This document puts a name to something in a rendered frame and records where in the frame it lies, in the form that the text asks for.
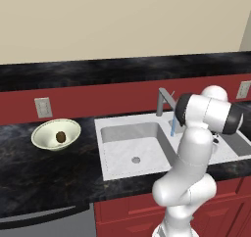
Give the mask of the grey wall socket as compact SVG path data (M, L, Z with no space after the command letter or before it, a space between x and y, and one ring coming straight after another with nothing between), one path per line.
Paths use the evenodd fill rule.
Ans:
M35 98L34 103L35 103L37 115L40 119L53 117L50 99L48 97Z
M251 80L245 80L245 81L241 81L238 91L237 91L237 95L236 98L237 99L244 99L247 97L249 88L251 86Z

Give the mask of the brown kiwi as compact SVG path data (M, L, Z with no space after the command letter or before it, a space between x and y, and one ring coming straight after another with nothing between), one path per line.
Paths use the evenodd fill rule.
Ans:
M59 143L64 143L66 141L66 134L64 131L59 131L57 134L56 134L56 140L59 142Z

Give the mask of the pale green bowl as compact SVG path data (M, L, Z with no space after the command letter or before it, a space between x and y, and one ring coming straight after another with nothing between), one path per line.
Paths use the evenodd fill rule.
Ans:
M66 134L66 141L59 143L56 140L56 134L59 131L64 131ZM39 125L31 133L31 142L34 146L42 150L61 151L73 144L81 133L80 125L67 118L57 118L48 120Z

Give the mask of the grey sink faucet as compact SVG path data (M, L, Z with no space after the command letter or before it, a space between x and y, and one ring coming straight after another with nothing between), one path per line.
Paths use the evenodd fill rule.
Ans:
M159 88L156 116L160 117L163 114L165 104L169 104L172 109L176 107L176 101L173 96L163 87Z

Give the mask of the red cupboard run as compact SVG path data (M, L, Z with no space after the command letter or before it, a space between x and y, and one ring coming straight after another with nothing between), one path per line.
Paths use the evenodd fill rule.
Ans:
M94 204L97 237L151 237L165 209L151 194ZM191 221L199 237L251 237L251 176L217 182L217 195Z

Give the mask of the grey dishwasher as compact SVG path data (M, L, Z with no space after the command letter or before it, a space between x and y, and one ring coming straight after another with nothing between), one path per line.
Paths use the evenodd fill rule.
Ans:
M0 237L96 237L93 205L0 217Z

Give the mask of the white marble sink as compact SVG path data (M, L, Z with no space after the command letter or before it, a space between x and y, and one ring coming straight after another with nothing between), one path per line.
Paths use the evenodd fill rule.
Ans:
M191 122L181 126L176 119L171 136L174 114L156 114L97 118L95 130L105 181L168 171L182 159L193 167L199 164L203 152L193 153L185 137L196 130Z

